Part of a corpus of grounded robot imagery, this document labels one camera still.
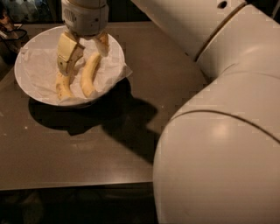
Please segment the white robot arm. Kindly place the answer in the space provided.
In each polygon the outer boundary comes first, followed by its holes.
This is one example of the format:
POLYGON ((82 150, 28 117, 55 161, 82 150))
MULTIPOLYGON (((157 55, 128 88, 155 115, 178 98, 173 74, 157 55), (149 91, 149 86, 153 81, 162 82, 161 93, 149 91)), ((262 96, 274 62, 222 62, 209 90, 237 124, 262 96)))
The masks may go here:
POLYGON ((280 25, 249 0, 132 0, 211 79, 165 126, 159 224, 280 224, 280 25))

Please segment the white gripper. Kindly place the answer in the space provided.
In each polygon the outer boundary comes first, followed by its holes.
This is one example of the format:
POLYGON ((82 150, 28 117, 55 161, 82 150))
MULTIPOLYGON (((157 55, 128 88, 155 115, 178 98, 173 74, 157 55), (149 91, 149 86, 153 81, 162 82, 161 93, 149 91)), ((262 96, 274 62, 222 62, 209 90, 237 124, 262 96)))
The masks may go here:
MULTIPOLYGON (((94 42, 102 57, 109 55, 109 35, 103 31, 108 23, 107 0, 61 0, 62 20, 66 27, 80 37, 95 36, 94 42)), ((64 31, 59 37, 57 65, 68 76, 77 61, 83 57, 85 47, 80 39, 64 31)))

